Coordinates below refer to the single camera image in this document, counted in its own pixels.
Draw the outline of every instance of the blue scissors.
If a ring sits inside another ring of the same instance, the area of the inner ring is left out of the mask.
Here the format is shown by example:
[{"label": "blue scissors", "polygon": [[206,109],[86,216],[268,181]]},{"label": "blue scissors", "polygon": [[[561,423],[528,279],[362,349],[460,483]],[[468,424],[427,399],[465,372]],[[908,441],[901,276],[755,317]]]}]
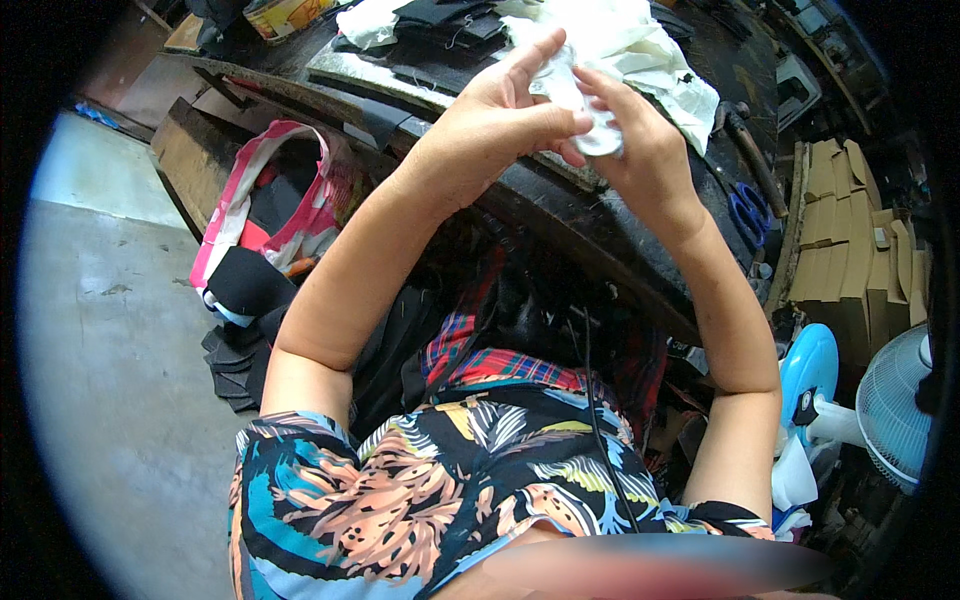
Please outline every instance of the blue scissors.
[{"label": "blue scissors", "polygon": [[774,215],[770,205],[753,187],[743,181],[733,182],[712,158],[704,156],[713,176],[720,187],[728,194],[727,206],[733,224],[750,252],[756,252],[767,240],[767,231],[773,223]]}]

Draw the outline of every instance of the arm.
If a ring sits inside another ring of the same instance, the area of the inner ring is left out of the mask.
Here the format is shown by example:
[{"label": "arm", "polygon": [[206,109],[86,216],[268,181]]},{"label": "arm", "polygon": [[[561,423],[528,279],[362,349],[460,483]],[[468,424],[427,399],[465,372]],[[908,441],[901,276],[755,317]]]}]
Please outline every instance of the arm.
[{"label": "arm", "polygon": [[578,69],[592,104],[623,131],[622,159],[596,168],[670,252],[684,276],[710,373],[723,390],[684,492],[684,503],[722,500],[768,523],[770,474],[780,418],[780,372],[770,327],[712,217],[700,203],[683,135],[643,97]]},{"label": "arm", "polygon": [[558,30],[477,75],[364,201],[283,320],[261,415],[314,411],[347,429],[347,371],[440,223],[476,200],[518,156],[549,148],[574,166],[585,164],[567,139],[589,131],[589,117],[535,101],[528,91],[564,40]]}]

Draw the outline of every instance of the pink and white bag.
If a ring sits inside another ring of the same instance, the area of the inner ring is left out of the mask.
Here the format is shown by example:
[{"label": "pink and white bag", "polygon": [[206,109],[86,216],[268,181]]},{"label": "pink and white bag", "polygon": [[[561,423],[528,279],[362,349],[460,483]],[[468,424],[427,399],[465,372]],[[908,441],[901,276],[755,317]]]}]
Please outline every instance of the pink and white bag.
[{"label": "pink and white bag", "polygon": [[[317,176],[293,216],[271,237],[247,219],[250,193],[271,156],[293,137],[316,137],[320,142]],[[237,152],[190,272],[190,283],[207,308],[219,310],[230,320],[236,317],[219,306],[216,299],[204,294],[207,280],[231,247],[239,245],[259,252],[282,273],[289,272],[298,260],[317,258],[325,252],[345,224],[348,213],[361,200],[364,186],[356,183],[362,177],[346,140],[327,130],[321,134],[316,128],[297,121],[277,120],[247,142]],[[245,321],[240,323],[243,326],[249,324],[249,320],[242,321]]]}]

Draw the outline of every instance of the woman's left hand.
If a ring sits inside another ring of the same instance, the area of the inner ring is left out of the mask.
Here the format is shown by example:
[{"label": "woman's left hand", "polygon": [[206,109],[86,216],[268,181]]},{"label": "woman's left hand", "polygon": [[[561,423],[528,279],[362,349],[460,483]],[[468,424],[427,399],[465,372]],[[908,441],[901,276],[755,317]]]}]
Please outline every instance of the woman's left hand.
[{"label": "woman's left hand", "polygon": [[395,180],[452,214],[472,204],[520,156],[552,150],[570,165],[584,166],[569,138],[590,131],[589,116],[529,91],[534,74],[565,40],[566,32],[558,29],[474,77],[417,142]]}]

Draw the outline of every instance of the tin can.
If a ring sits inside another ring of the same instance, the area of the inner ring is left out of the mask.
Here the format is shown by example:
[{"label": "tin can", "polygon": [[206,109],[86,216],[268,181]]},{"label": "tin can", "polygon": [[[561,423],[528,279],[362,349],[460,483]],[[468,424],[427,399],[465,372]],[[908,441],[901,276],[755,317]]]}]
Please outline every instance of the tin can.
[{"label": "tin can", "polygon": [[253,28],[270,43],[284,41],[333,6],[336,0],[253,0],[243,10]]}]

